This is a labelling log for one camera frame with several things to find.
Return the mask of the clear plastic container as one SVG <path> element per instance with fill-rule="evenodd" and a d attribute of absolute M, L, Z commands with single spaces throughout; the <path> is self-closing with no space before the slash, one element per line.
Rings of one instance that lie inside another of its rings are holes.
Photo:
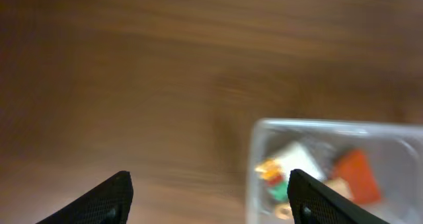
<path fill-rule="evenodd" d="M 422 126 L 330 120 L 262 119 L 253 129 L 247 167 L 248 224 L 293 223 L 255 168 L 286 156 L 285 171 L 300 168 L 324 182 L 336 163 L 361 151 L 371 167 L 381 200 L 362 204 L 388 223 L 422 222 Z"/>

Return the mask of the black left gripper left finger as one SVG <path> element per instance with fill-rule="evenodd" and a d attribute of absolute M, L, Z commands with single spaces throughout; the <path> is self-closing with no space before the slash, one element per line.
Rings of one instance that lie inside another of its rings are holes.
<path fill-rule="evenodd" d="M 126 224 L 133 196 L 131 175 L 122 170 L 37 224 Z"/>

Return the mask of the orange scraper wooden handle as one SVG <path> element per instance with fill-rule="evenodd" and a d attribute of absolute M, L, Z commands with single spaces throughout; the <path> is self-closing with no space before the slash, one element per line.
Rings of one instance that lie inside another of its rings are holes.
<path fill-rule="evenodd" d="M 352 149 L 334 164 L 332 176 L 324 182 L 329 188 L 357 205 L 380 202 L 381 191 L 361 149 Z"/>

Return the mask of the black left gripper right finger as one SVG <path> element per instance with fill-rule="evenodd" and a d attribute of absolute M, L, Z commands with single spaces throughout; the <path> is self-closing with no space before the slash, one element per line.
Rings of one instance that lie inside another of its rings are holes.
<path fill-rule="evenodd" d="M 290 172 L 288 199 L 295 224 L 388 224 L 301 169 Z"/>

